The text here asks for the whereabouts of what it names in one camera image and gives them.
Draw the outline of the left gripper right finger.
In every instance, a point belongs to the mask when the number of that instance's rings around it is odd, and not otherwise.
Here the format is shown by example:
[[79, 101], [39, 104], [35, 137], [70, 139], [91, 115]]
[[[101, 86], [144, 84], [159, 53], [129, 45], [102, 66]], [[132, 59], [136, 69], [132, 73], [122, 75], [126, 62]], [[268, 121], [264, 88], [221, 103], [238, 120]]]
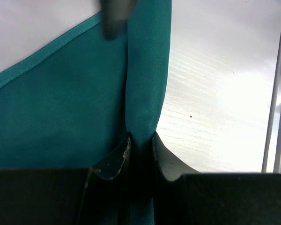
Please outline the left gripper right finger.
[[200, 173], [153, 134], [157, 225], [281, 225], [281, 174]]

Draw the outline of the teal cloth napkin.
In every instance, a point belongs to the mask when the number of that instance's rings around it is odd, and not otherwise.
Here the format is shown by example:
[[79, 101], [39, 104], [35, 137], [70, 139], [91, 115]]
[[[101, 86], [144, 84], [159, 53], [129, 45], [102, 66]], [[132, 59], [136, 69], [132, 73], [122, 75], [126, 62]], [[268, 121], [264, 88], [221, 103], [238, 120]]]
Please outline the teal cloth napkin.
[[0, 170], [89, 168], [130, 135], [129, 225], [155, 224], [171, 13], [170, 0], [137, 0], [106, 40], [99, 0], [0, 0]]

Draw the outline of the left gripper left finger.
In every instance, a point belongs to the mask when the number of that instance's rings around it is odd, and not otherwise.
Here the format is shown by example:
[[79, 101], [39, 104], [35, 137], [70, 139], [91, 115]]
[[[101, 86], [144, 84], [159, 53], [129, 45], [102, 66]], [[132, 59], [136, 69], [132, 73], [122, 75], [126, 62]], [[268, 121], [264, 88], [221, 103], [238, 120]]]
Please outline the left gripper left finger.
[[0, 170], [0, 225], [129, 224], [131, 145], [89, 168]]

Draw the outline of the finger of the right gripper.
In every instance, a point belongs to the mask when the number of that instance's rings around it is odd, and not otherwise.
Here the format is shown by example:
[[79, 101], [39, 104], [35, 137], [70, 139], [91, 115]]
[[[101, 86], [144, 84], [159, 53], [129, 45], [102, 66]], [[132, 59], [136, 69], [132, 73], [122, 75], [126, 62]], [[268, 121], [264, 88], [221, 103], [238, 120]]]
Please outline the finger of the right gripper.
[[100, 0], [103, 37], [114, 40], [122, 32], [135, 8], [136, 0]]

